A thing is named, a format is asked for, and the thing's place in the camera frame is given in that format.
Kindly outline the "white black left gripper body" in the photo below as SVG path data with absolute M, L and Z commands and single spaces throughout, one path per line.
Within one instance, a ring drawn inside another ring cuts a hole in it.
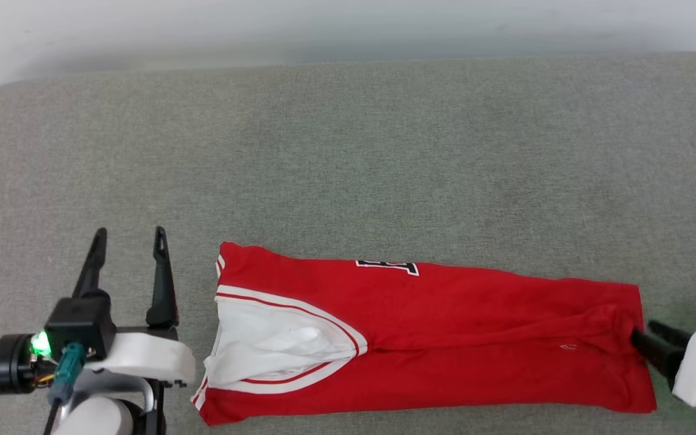
M 72 343 L 52 350 L 45 331 L 0 338 L 0 395 L 48 390 L 46 434 L 165 434 L 167 388 L 195 377 L 191 350 L 170 330 L 118 333 L 105 359 Z

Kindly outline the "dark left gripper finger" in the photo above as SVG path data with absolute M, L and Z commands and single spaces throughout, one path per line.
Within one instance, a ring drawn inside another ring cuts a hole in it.
M 163 226 L 155 229 L 153 258 L 156 263 L 155 275 L 146 324 L 149 329 L 171 329 L 179 325 L 179 311 L 167 235 Z
M 108 293 L 99 286 L 100 270 L 107 257 L 107 240 L 107 228 L 97 229 L 72 292 L 72 299 L 109 298 Z

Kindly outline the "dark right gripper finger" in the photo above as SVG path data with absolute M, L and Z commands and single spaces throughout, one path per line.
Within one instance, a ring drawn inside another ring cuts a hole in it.
M 674 347 L 675 349 L 687 349 L 692 333 L 672 327 L 659 320 L 649 320 L 647 323 L 649 335 L 647 343 L 653 347 Z
M 668 388 L 675 386 L 675 380 L 685 357 L 685 349 L 675 349 L 674 347 L 653 347 L 647 343 L 648 333 L 634 329 L 630 335 L 630 343 L 638 354 L 654 366 L 663 377 L 666 378 Z

